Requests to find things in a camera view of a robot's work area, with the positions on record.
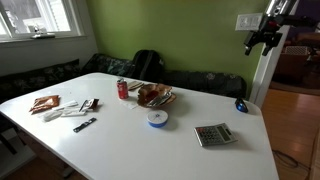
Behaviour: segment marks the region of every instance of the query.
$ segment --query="white table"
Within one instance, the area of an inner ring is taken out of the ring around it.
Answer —
[[[117,77],[93,73],[0,105],[0,111],[46,148],[89,179],[110,180],[272,180],[277,170],[259,108],[236,110],[235,99],[173,87],[177,99],[161,108],[163,128],[146,120],[151,109],[129,109],[118,99]],[[60,103],[98,98],[98,112],[44,123],[29,109],[34,99],[60,95]],[[128,101],[137,100],[137,90]],[[73,129],[95,117],[79,133]],[[194,127],[226,123],[235,143],[203,148]]]

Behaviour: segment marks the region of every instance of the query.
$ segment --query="dark couch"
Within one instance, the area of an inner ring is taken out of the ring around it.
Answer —
[[[82,68],[81,75],[102,72],[127,77],[132,65],[131,60],[95,54]],[[230,73],[165,71],[156,82],[233,98],[245,98],[247,90],[244,79]]]
[[[37,70],[6,75],[0,77],[0,104],[8,99],[93,72],[127,77],[131,67],[131,60],[94,54],[82,69],[77,59]],[[167,71],[159,76],[159,83],[228,97],[245,97],[246,95],[246,83],[243,78],[228,73]]]

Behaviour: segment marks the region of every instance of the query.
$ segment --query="calculator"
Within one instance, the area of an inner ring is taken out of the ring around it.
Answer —
[[[227,144],[237,141],[227,124],[194,128],[201,146]]]

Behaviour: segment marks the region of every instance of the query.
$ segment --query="snack bag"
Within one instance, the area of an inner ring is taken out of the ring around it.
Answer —
[[[41,98],[37,98],[34,101],[34,104],[29,112],[32,111],[32,114],[34,114],[34,113],[37,113],[40,111],[51,109],[56,106],[59,106],[59,96],[58,95],[41,97]]]
[[[98,106],[99,99],[85,100],[80,111],[92,111]]]

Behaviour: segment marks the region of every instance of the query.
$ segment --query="black backpack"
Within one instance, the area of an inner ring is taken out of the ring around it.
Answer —
[[[159,82],[163,73],[163,61],[153,50],[140,50],[133,58],[133,65],[128,73],[129,78],[143,81]]]

